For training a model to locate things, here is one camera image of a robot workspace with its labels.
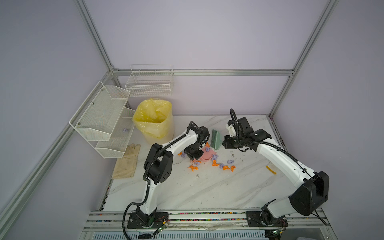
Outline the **pink dustpan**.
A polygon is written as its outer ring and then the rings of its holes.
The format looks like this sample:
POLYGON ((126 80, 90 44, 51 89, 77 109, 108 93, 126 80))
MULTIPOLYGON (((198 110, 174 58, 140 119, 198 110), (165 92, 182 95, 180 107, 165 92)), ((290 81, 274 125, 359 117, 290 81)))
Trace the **pink dustpan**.
POLYGON ((214 149, 205 146, 202 148, 202 151, 204 152, 203 155, 199 158, 201 162, 208 162, 212 159, 213 155, 216 155, 217 153, 214 151, 214 149))

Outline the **green hand brush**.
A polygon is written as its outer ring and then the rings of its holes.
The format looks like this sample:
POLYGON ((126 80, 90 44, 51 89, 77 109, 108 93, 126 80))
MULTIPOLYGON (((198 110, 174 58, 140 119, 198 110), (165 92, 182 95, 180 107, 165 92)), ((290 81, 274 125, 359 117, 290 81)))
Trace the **green hand brush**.
POLYGON ((212 129, 212 135, 211 135, 211 148, 215 150, 219 150, 222 145, 221 141, 221 133, 218 130, 212 129))

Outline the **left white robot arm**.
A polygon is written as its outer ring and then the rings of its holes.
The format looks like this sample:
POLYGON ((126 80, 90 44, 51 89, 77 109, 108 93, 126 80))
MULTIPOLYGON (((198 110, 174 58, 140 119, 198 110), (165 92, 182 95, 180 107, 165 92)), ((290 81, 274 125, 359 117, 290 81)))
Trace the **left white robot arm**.
POLYGON ((136 214, 145 228, 155 221, 157 210, 156 188, 165 182, 172 173, 174 155, 184 153, 190 160, 198 160, 204 154, 203 146, 210 138, 208 128, 198 127, 191 121, 187 129, 175 139, 165 143, 155 143, 151 146, 144 164, 143 180, 146 190, 136 214))

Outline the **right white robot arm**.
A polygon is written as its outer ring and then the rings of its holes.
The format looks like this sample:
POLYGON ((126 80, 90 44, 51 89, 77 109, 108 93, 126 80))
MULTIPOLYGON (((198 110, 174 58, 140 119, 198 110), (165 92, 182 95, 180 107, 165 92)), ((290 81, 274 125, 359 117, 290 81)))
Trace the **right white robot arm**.
POLYGON ((293 184, 296 191, 280 200, 272 200, 262 207, 260 222, 264 226, 276 224, 283 216, 299 213, 309 216, 328 200, 329 176, 316 172, 288 153, 263 129, 253 130, 247 118, 232 116, 227 123, 225 149, 241 152, 253 150, 267 158, 293 184))

